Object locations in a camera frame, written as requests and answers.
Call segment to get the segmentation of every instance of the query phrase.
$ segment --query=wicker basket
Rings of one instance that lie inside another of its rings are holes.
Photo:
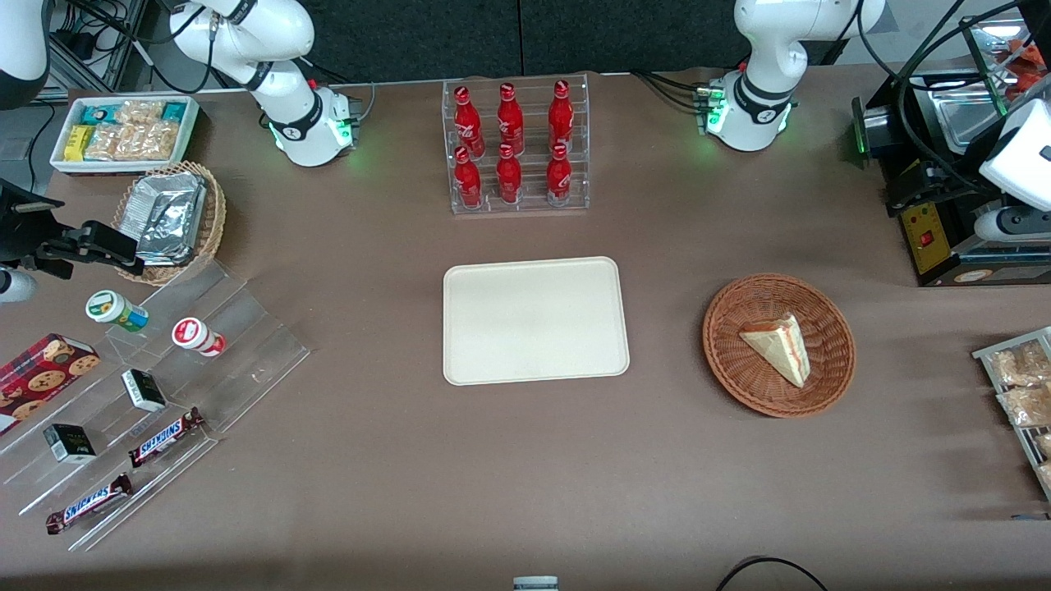
[[[810,376],[797,388],[740,337],[749,322],[796,314],[810,359]],[[739,279],[724,287],[704,314],[704,355],[719,382],[737,400],[770,416],[822,412],[853,380],[853,335],[836,304],[813,287],[783,274]]]
[[[226,198],[223,196],[223,187],[215,182],[215,177],[207,168],[193,162],[180,162],[157,170],[150,170],[145,176],[173,175],[176,172],[193,172],[200,175],[208,182],[208,195],[205,197],[204,213],[201,216],[201,226],[198,229],[197,244],[193,247],[193,258],[181,267],[146,267],[141,277],[133,276],[127,271],[118,269],[124,279],[139,283],[148,283],[158,287],[168,283],[179,274],[190,263],[211,259],[219,250],[219,243],[223,240],[223,224],[226,222]],[[127,206],[128,197],[131,195],[131,186],[124,191],[124,199],[117,206],[117,215],[114,216],[112,227],[118,227],[124,217],[124,208]]]

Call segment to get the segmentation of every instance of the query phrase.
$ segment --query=table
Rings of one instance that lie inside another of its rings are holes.
[[[850,99],[879,70],[813,68],[760,154],[698,137],[633,78],[590,80],[592,208],[531,219],[450,213],[440,84],[382,86],[360,148],[317,169],[274,149],[246,94],[201,95],[189,158],[227,195],[220,259],[315,352],[88,553],[0,497],[0,587],[698,590],[770,554],[831,589],[1047,588],[1051,524],[1008,521],[1047,505],[969,352],[1049,324],[1051,300],[914,287],[879,170],[849,156]],[[67,223],[108,221],[128,182],[57,174],[47,195]],[[625,374],[446,383],[449,267],[585,256],[620,267]],[[707,302],[760,271],[850,322],[857,378],[822,415],[760,416],[703,361]],[[0,308],[0,359],[101,338],[82,306],[105,287],[149,289],[98,265],[44,277]],[[750,580],[809,589],[777,568]]]

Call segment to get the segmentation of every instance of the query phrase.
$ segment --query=white tray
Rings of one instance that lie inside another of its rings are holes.
[[[627,370],[620,276],[605,257],[453,267],[444,304],[444,371],[455,386]]]
[[[179,122],[179,135],[176,136],[176,146],[171,150],[171,158],[167,160],[126,160],[120,162],[97,160],[75,162],[62,158],[65,144],[69,141],[69,131],[74,125],[80,123],[80,119],[84,115],[86,107],[118,104],[126,100],[164,101],[166,103],[186,104],[183,120]],[[121,172],[142,172],[176,164],[181,162],[183,155],[186,154],[186,146],[190,142],[190,135],[193,133],[193,123],[197,121],[199,109],[198,102],[185,95],[118,95],[77,99],[69,105],[69,113],[66,114],[65,122],[62,123],[62,133],[59,134],[59,139],[55,142],[55,149],[51,150],[51,166],[56,170],[65,172],[66,175],[119,175]]]

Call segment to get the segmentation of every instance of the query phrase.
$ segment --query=cookie box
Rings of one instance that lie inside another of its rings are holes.
[[[0,367],[0,435],[99,365],[91,347],[48,334]]]
[[[179,134],[176,136],[176,146],[171,150],[171,157],[167,160],[126,160],[126,161],[68,161],[65,159],[65,147],[69,141],[69,135],[76,125],[81,124],[84,111],[92,107],[111,105],[126,100],[132,101],[163,101],[166,103],[185,103],[186,109],[182,114],[179,124]],[[125,172],[142,172],[153,170],[171,164],[182,162],[183,155],[186,154],[186,146],[189,144],[190,135],[193,133],[193,123],[197,121],[200,107],[198,102],[185,95],[164,95],[164,94],[129,94],[108,97],[88,97],[77,99],[69,105],[69,113],[66,114],[65,122],[62,123],[62,131],[55,142],[55,149],[51,150],[51,166],[56,170],[66,175],[121,175]]]

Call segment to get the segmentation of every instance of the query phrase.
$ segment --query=coca-cola bottle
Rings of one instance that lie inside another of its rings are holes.
[[[460,143],[467,146],[471,158],[477,160],[486,154],[486,140],[481,138],[481,118],[478,109],[471,104],[471,91],[467,86],[457,86],[453,90],[456,98],[456,135]]]
[[[555,82],[555,100],[548,109],[548,141],[551,149],[565,144],[566,151],[573,151],[573,103],[570,102],[570,83]]]
[[[500,108],[496,110],[496,120],[500,123],[500,141],[511,144],[515,156],[521,156],[526,151],[526,124],[522,107],[515,100],[514,84],[500,84]]]
[[[460,193],[460,202],[468,209],[481,207],[481,175],[478,167],[471,162],[471,154],[465,146],[456,146],[456,190]]]
[[[522,167],[515,158],[515,149],[511,144],[500,144],[496,177],[500,181],[500,199],[509,205],[518,203],[522,196]]]
[[[556,144],[551,150],[552,160],[548,163],[548,203],[561,207],[570,201],[570,176],[573,167],[565,160],[565,144]]]

